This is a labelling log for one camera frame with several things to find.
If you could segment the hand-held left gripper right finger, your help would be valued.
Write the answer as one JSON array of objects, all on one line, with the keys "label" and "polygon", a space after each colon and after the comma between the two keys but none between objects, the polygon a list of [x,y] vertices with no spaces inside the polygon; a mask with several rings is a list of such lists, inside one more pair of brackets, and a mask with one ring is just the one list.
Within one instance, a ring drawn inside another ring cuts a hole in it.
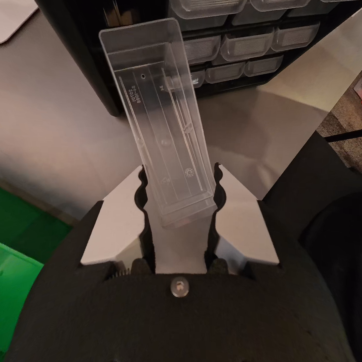
[{"label": "hand-held left gripper right finger", "polygon": [[257,198],[220,163],[214,166],[214,179],[216,210],[205,251],[207,272],[240,274],[247,263],[278,265]]}]

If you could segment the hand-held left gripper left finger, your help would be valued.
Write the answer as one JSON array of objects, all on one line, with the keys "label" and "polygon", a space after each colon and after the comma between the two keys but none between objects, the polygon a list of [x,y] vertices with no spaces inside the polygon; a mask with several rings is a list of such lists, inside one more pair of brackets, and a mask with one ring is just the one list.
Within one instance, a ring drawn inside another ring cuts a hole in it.
[{"label": "hand-held left gripper left finger", "polygon": [[131,270],[133,261],[143,259],[155,273],[155,248],[149,218],[144,209],[148,184],[143,166],[138,166],[103,200],[82,265],[112,262],[122,272]]}]

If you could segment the green plastic bin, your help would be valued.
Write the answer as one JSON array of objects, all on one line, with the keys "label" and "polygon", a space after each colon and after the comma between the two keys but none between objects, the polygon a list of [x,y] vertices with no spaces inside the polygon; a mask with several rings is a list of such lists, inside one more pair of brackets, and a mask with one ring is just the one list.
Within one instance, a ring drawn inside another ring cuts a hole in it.
[{"label": "green plastic bin", "polygon": [[0,351],[3,359],[25,299],[72,226],[1,189]]}]

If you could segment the small clear plastic drawer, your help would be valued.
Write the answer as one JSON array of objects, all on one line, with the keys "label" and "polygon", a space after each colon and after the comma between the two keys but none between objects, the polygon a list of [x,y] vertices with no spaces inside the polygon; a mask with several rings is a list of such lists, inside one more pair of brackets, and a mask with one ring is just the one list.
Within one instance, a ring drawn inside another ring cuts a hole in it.
[{"label": "small clear plastic drawer", "polygon": [[104,29],[98,37],[162,226],[211,215],[216,183],[178,22]]}]

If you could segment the black drawer cabinet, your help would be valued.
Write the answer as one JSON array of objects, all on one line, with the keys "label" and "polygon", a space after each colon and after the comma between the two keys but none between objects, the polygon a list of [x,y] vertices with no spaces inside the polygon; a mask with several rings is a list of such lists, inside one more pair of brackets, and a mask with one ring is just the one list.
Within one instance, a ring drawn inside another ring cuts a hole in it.
[{"label": "black drawer cabinet", "polygon": [[[148,21],[173,17],[179,22],[183,40],[196,42],[201,39],[202,46],[206,38],[220,39],[220,47],[213,60],[192,61],[191,72],[206,70],[218,65],[238,61],[259,61],[283,55],[281,66],[272,75],[257,75],[256,80],[227,80],[220,85],[201,86],[197,97],[206,97],[222,92],[266,84],[282,70],[292,64],[302,54],[330,34],[334,29],[361,10],[362,1],[282,1],[286,8],[260,11],[253,5],[258,1],[246,1],[238,13],[184,19],[171,7],[172,1],[166,0],[120,0],[120,1],[81,1],[81,0],[37,0],[39,9],[47,18],[62,43],[67,48],[80,70],[91,84],[101,102],[112,116],[123,111],[120,97],[116,95],[116,86],[101,49],[99,32],[104,29],[142,24]],[[282,46],[275,50],[271,45],[262,55],[255,48],[255,55],[247,55],[243,60],[228,61],[222,57],[220,49],[224,41],[233,45],[234,38],[271,35],[271,40],[281,40],[282,34],[292,34],[293,29],[310,28],[319,25],[309,43],[296,43],[290,49]]]}]

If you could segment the set of clear cabinet drawers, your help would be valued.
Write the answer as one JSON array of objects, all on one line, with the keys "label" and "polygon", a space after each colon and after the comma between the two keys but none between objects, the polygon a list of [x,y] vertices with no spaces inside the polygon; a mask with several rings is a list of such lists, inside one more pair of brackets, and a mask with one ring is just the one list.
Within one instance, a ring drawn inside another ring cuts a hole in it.
[{"label": "set of clear cabinet drawers", "polygon": [[194,88],[274,74],[291,51],[305,49],[339,1],[169,1],[168,15],[187,38]]}]

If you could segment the person's black clothing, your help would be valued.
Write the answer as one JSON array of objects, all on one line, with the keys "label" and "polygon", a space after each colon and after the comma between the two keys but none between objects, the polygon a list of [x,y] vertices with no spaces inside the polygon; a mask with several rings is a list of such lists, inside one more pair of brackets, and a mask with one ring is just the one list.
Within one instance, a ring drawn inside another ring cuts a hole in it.
[{"label": "person's black clothing", "polygon": [[314,132],[262,200],[323,276],[356,361],[362,355],[361,185],[361,174]]}]

